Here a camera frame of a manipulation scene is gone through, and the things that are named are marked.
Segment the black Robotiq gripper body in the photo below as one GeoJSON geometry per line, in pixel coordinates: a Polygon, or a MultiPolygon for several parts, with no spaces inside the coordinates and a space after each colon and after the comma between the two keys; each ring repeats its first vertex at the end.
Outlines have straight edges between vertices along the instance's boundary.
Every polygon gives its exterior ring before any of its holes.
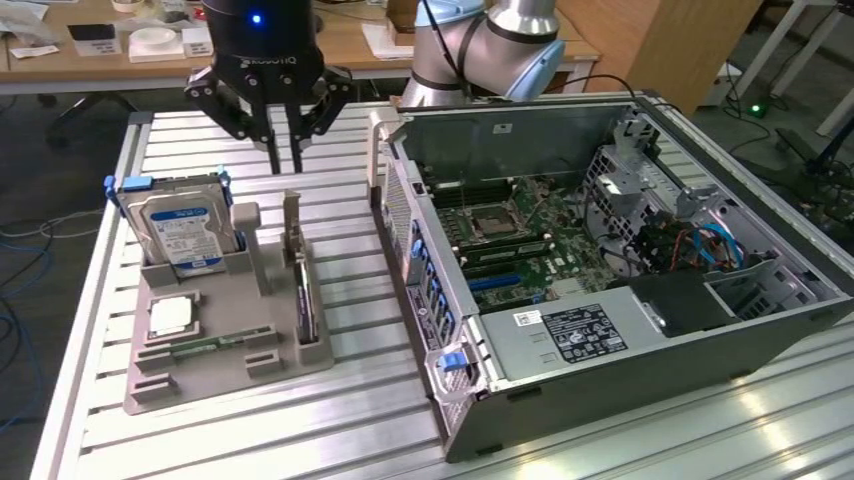
{"type": "Polygon", "coordinates": [[[250,103],[310,99],[326,70],[313,3],[215,0],[203,10],[219,80],[250,103]]]}

